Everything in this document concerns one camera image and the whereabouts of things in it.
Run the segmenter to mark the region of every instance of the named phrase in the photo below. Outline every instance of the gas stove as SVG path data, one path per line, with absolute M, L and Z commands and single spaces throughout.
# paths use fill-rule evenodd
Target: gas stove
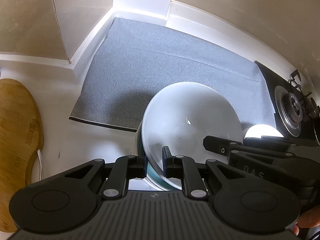
M 295 70 L 290 80 L 285 80 L 258 61 L 255 63 L 262 72 L 275 109 L 276 128 L 285 138 L 308 139 L 320 141 L 320 107 L 311 97 L 304 94 L 300 73 Z

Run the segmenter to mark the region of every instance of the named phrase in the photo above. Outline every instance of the black cable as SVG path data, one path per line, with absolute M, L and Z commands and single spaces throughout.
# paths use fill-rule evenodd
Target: black cable
M 320 231 L 316 232 L 313 236 L 311 236 L 309 240 L 316 240 L 319 238 L 319 236 L 320 236 Z

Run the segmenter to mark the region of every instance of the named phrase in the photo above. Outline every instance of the round joint cover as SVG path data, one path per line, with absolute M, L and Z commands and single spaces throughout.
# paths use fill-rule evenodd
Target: round joint cover
M 84 223 L 95 211 L 97 200 L 81 179 L 58 177 L 19 190 L 9 211 L 18 228 L 36 233 L 57 233 Z
M 285 187 L 250 176 L 228 179 L 215 195 L 213 208 L 229 225 L 246 233 L 274 234 L 291 228 L 300 201 Z
M 303 118 L 302 108 L 295 94 L 290 92 L 284 95 L 283 103 L 284 103 L 284 108 L 286 109 L 291 119 L 295 123 L 301 122 Z

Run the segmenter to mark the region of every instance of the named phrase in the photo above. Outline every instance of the gray cloth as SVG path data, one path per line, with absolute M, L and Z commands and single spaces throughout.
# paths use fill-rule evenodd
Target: gray cloth
M 151 98 L 181 81 L 215 89 L 233 106 L 243 129 L 275 127 L 268 88 L 255 63 L 194 36 L 121 18 L 95 54 L 71 116 L 137 128 Z

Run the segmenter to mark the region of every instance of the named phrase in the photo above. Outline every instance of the human hand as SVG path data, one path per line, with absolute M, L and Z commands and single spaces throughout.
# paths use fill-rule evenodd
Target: human hand
M 294 225 L 292 232 L 297 236 L 299 234 L 299 228 L 314 228 L 320 226 L 320 205 L 309 209 L 304 212 Z

